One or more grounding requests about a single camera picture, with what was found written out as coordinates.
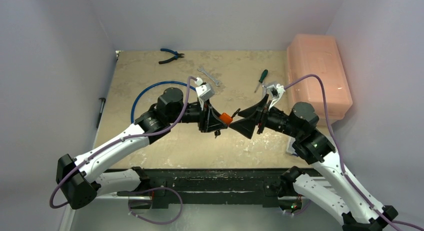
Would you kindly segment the orange black padlock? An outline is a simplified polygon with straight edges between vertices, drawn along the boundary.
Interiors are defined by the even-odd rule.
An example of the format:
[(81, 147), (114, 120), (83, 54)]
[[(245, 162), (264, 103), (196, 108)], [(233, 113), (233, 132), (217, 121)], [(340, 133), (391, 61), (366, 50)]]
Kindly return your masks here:
[(224, 124), (226, 124), (226, 125), (230, 125), (232, 122), (233, 122), (233, 120), (234, 120), (234, 118), (238, 115), (238, 113), (240, 112), (240, 108), (238, 108), (232, 115), (229, 115), (229, 114), (227, 114), (227, 113), (225, 113), (225, 112), (223, 112), (220, 116), (219, 116), (219, 119), (224, 123)]

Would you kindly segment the blue cable lock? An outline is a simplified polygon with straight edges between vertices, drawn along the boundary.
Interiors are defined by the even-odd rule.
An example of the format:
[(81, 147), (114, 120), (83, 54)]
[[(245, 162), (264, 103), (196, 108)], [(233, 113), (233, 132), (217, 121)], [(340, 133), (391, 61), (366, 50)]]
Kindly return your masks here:
[(136, 110), (136, 107), (137, 107), (137, 104), (138, 104), (138, 102), (139, 102), (139, 100), (140, 100), (140, 98), (147, 92), (147, 91), (149, 91), (149, 90), (151, 90), (151, 89), (153, 89), (153, 88), (155, 88), (155, 87), (157, 87), (157, 86), (161, 86), (161, 85), (167, 85), (167, 84), (172, 84), (172, 85), (180, 85), (180, 86), (187, 86), (187, 84), (186, 83), (184, 83), (184, 82), (181, 82), (181, 81), (174, 81), (174, 80), (168, 80), (168, 81), (160, 81), (160, 82), (157, 82), (157, 83), (154, 83), (154, 84), (152, 84), (152, 85), (150, 85), (150, 86), (148, 86), (148, 87), (146, 87), (145, 89), (143, 89), (139, 94), (138, 94), (138, 96), (135, 98), (135, 100), (134, 100), (134, 102), (133, 102), (133, 104), (132, 104), (132, 106), (131, 106), (131, 110), (130, 110), (130, 122), (131, 123), (134, 123), (134, 121), (135, 121), (135, 110)]

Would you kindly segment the black padlock keys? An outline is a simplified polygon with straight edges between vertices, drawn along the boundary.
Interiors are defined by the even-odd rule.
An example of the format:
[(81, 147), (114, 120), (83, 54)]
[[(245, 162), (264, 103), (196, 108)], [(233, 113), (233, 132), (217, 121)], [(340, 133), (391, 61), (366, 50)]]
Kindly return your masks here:
[(221, 131), (220, 130), (216, 130), (214, 132), (214, 138), (217, 139), (219, 136), (221, 135)]

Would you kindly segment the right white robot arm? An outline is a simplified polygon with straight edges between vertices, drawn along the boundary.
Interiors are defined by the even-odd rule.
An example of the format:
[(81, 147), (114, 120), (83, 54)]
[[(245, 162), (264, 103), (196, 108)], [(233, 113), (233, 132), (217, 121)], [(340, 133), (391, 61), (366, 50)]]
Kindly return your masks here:
[(397, 216), (391, 205), (375, 199), (353, 176), (333, 143), (317, 128), (319, 117), (313, 106), (297, 102), (290, 114), (271, 107), (265, 96), (259, 103), (239, 112), (242, 118), (230, 128), (251, 139), (255, 128), (264, 128), (295, 139), (295, 153), (311, 165), (331, 185), (333, 191), (315, 182), (300, 168), (293, 166), (280, 177), (279, 196), (297, 193), (320, 206), (342, 226), (344, 231), (381, 231)]

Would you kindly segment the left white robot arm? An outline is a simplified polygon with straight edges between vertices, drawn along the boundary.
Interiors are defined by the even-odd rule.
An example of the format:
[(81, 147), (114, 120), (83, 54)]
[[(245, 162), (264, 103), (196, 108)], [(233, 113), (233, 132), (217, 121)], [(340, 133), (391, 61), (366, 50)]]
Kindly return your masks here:
[(178, 88), (167, 88), (148, 111), (116, 137), (101, 146), (71, 157), (65, 154), (58, 159), (56, 169), (58, 191), (66, 198), (66, 205), (74, 210), (88, 205), (97, 196), (118, 191), (132, 191), (138, 196), (146, 194), (149, 182), (142, 176), (139, 167), (106, 174), (106, 170), (129, 154), (145, 148), (167, 135), (177, 123), (196, 123), (202, 133), (220, 135), (227, 129), (232, 118), (219, 113), (209, 99), (215, 94), (206, 84), (196, 87), (197, 101), (188, 102), (188, 97)]

